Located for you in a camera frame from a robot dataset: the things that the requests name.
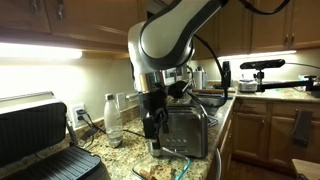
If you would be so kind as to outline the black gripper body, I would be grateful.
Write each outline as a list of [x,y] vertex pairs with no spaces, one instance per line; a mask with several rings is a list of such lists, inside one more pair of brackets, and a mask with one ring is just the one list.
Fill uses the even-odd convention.
[[157,139],[160,129],[168,133],[167,88],[158,86],[151,92],[140,95],[142,109],[142,122],[144,134],[147,139]]

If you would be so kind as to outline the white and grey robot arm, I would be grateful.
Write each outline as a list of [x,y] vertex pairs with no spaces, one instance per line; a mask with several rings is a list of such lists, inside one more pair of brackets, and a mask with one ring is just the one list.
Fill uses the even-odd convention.
[[174,0],[151,18],[132,26],[128,49],[143,108],[145,137],[155,140],[167,126],[167,93],[161,72],[190,60],[196,31],[228,0]]

